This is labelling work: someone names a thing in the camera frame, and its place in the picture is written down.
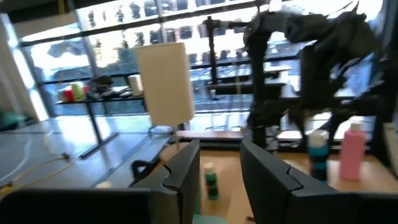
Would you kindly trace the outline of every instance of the lamp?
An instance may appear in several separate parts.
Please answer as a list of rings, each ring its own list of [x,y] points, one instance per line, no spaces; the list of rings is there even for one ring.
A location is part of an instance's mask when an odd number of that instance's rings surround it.
[[[136,54],[152,123],[175,130],[190,121],[195,107],[184,43],[136,47]]]

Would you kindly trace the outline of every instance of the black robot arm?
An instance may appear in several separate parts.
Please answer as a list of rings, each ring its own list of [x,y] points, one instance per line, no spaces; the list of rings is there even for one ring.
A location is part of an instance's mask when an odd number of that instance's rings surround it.
[[[302,144],[306,144],[303,125],[305,114],[308,111],[314,114],[339,108],[340,102],[334,99],[334,95],[343,88],[347,69],[367,55],[381,50],[365,19],[364,14],[359,15],[355,10],[344,12],[335,19],[327,19],[319,14],[303,16],[266,11],[259,13],[247,25],[244,43],[251,58],[254,93],[250,119],[253,141],[257,145],[266,147],[264,127],[272,124],[269,121],[270,110],[266,113],[264,107],[267,105],[269,108],[274,104],[267,99],[263,72],[271,34],[283,32],[291,43],[314,41],[298,53],[301,77],[298,102],[278,103],[280,110],[289,109],[290,121],[297,125],[303,136]],[[335,79],[331,79],[331,69],[336,66],[340,72]],[[280,111],[276,111],[275,115],[272,117],[278,117]]]

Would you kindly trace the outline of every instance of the wooden desk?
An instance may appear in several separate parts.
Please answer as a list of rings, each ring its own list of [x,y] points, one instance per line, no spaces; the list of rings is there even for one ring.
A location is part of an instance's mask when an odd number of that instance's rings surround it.
[[[230,224],[245,224],[246,217],[252,216],[246,190],[244,188],[239,152],[200,151],[201,166],[213,162],[218,175],[218,190],[220,197],[217,201],[206,199],[205,181],[201,180],[202,215],[223,217]],[[280,154],[284,161],[307,172],[308,160],[305,154]],[[358,182],[342,180],[338,177],[338,156],[331,156],[329,161],[330,186],[340,191],[365,192],[398,192],[398,181],[373,156],[366,156],[361,168],[361,180]]]

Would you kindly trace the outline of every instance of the ceiling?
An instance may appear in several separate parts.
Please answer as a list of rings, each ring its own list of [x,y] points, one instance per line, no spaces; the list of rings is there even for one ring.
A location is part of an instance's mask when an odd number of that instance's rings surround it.
[[[0,11],[10,12],[49,2],[57,2],[57,0],[0,0]]]

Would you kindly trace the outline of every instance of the table leg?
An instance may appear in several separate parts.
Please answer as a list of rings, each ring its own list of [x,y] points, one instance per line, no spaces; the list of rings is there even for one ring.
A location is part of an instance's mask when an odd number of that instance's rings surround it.
[[[91,106],[91,103],[85,103],[85,105],[87,108],[88,116],[90,117],[90,120],[91,120],[91,125],[93,126],[93,129],[94,129],[94,134],[95,134],[97,144],[94,145],[93,147],[89,148],[85,152],[83,152],[79,156],[80,159],[89,158],[94,152],[98,151],[100,149],[100,147],[104,146],[106,143],[108,143],[110,140],[112,140],[119,134],[119,133],[112,133],[105,139],[102,139],[100,130],[99,130],[97,122],[95,120],[95,115],[94,115],[93,107]]]

